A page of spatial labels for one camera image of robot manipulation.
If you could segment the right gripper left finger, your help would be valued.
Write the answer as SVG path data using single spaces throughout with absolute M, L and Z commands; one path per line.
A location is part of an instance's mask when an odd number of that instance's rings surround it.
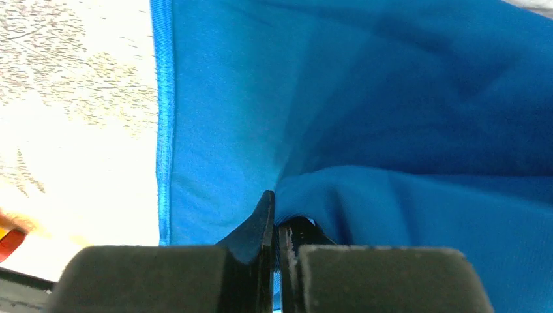
M 270 312 L 275 195 L 207 246 L 91 246 L 67 265 L 47 312 Z

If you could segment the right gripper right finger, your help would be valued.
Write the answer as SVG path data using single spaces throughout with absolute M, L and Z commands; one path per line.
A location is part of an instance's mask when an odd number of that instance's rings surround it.
M 338 245 L 306 218 L 278 229 L 284 312 L 492 312 L 451 248 Z

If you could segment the blue cloth napkin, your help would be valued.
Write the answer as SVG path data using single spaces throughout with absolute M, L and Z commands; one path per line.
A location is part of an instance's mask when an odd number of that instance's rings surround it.
M 504 1 L 152 1 L 160 244 L 265 190 L 342 244 L 447 246 L 552 311 L 552 20 Z

